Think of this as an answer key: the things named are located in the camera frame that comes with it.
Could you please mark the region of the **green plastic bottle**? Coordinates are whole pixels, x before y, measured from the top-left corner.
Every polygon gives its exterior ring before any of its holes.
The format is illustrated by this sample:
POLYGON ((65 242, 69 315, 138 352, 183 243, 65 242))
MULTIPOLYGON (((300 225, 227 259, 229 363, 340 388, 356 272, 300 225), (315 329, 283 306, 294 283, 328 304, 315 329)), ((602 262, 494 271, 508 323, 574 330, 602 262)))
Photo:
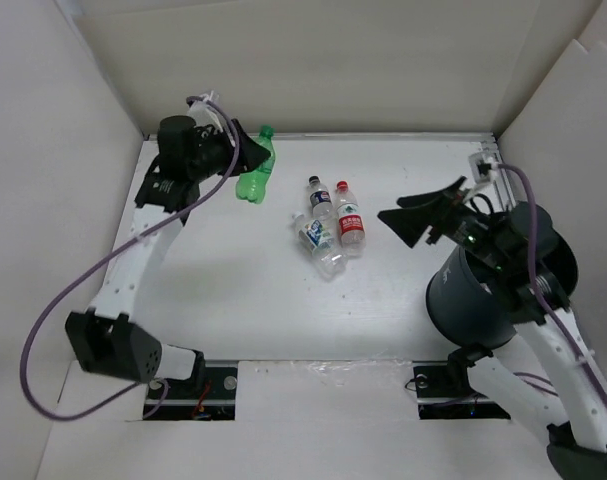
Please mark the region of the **green plastic bottle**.
POLYGON ((253 204, 261 204, 265 198, 267 183, 270 179, 274 164, 276 162, 276 153, 272 143, 274 129, 269 125, 263 125, 255 141, 266 148, 270 156, 255 170, 244 173, 239 176, 236 183, 235 194, 238 200, 244 200, 253 204))

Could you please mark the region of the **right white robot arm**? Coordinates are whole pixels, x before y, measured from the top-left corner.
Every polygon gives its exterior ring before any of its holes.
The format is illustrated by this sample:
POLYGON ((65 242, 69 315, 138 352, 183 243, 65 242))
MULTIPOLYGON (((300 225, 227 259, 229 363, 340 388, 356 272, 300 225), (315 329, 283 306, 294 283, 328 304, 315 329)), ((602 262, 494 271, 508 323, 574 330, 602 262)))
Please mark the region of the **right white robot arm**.
POLYGON ((572 307, 575 257, 532 197, 492 213, 471 197, 456 181, 378 215, 408 246, 455 245, 426 290, 430 320, 455 345, 445 381, 529 430, 561 478, 607 479, 607 382, 572 307))

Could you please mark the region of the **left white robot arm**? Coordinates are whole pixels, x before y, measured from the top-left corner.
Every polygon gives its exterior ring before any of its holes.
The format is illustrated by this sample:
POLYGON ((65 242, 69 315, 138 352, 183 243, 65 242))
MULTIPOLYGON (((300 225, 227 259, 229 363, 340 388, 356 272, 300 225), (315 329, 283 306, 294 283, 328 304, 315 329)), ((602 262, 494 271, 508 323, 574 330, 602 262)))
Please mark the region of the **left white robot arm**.
POLYGON ((135 197, 131 247, 120 253, 104 285, 83 312, 69 314, 65 330, 80 367, 93 374, 148 383, 162 378, 184 396, 205 387, 201 352, 161 343, 137 320, 153 278, 200 197, 201 182, 258 169, 273 155, 267 140, 239 134, 235 147, 216 123, 185 115, 163 119, 158 154, 135 197))

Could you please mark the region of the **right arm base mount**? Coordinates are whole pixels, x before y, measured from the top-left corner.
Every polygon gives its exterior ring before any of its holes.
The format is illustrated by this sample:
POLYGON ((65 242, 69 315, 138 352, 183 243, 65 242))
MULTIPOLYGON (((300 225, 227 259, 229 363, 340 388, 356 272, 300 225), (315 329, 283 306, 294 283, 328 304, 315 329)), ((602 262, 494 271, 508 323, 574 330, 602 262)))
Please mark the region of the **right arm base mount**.
POLYGON ((416 362, 404 388, 416 395, 420 420, 510 420, 510 415, 465 381, 457 380, 446 362, 416 362))

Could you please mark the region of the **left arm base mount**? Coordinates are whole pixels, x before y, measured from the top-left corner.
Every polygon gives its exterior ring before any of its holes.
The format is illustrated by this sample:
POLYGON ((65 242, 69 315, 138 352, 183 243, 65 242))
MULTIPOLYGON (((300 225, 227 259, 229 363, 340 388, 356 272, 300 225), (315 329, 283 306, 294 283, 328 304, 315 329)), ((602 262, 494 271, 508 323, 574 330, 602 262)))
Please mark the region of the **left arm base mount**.
POLYGON ((236 361, 207 361, 204 380, 196 387, 169 380, 167 397, 163 387, 148 389, 142 415, 147 421, 233 421, 238 386, 236 361))

